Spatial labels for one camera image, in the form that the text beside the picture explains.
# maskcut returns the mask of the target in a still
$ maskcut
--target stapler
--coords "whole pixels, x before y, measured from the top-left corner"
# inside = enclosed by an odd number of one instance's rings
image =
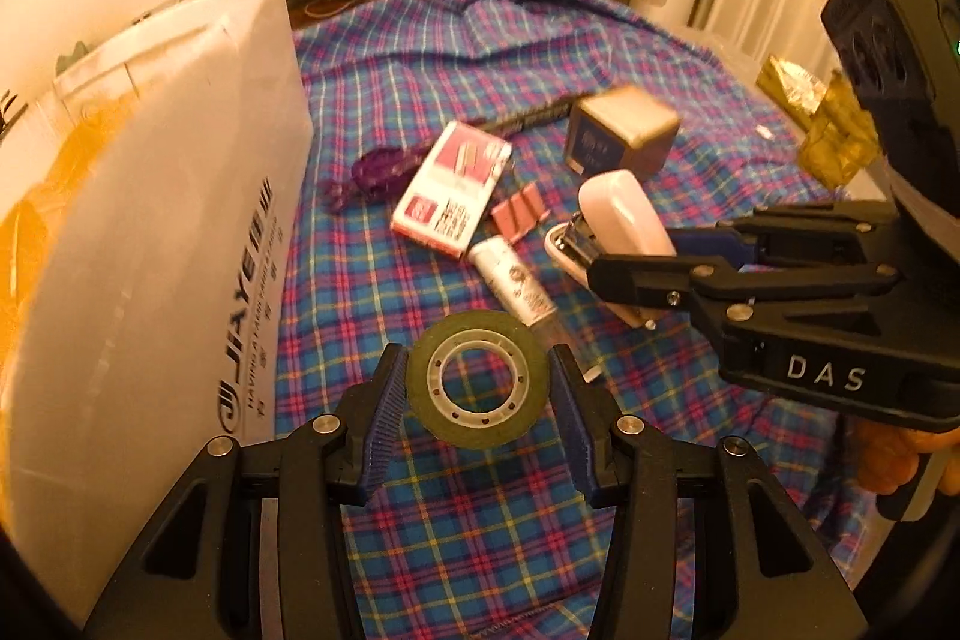
[[[587,180],[578,197],[580,210],[551,228],[544,242],[550,258],[580,285],[587,268],[605,254],[676,256],[673,242],[632,172],[605,172]],[[664,313],[643,307],[607,304],[632,328],[656,330]]]

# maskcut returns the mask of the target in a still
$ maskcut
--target red and white box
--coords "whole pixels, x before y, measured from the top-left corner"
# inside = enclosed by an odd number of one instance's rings
[[[390,228],[462,258],[511,152],[499,137],[449,124],[400,199]]]

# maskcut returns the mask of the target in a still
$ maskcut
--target blue plaid fabric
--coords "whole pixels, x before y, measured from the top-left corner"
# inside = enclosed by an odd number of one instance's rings
[[[683,121],[645,189],[667,225],[712,224],[778,200],[822,199],[794,163],[785,121],[707,52],[605,0],[380,0],[296,35],[316,124],[286,272],[277,360],[277,431],[325,410],[373,373],[387,342],[413,345],[443,316],[500,309],[479,275],[392,234],[392,205],[323,210],[319,183],[344,179],[377,145],[414,145],[451,119],[499,116],[571,92],[632,83]],[[762,124],[774,133],[757,134]],[[539,183],[557,223],[580,184],[562,161],[565,121],[515,139],[520,180]],[[853,486],[842,420],[719,380],[688,319],[629,330],[546,256],[518,252],[603,366],[623,410],[714,444],[741,434],[846,569],[867,496]],[[493,386],[468,389],[493,398]],[[384,487],[344,519],[368,637],[575,638],[592,620],[611,533],[571,485],[552,411],[490,451],[438,442],[402,420]],[[692,530],[680,511],[676,637],[689,632]]]

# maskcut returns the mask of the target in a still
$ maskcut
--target roll of tape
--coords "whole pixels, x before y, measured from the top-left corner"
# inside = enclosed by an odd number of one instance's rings
[[[465,410],[443,388],[443,370],[471,349],[498,355],[512,375],[510,395],[488,413]],[[419,421],[437,439],[473,451],[526,434],[544,410],[549,386],[544,348],[514,316],[495,311],[446,316],[416,342],[407,365],[407,399]]]

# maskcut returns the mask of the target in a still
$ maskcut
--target small cube box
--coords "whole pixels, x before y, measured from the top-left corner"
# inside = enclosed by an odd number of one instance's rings
[[[626,169],[643,182],[664,167],[678,130],[677,113],[642,88],[614,88],[574,105],[563,157],[578,175]]]

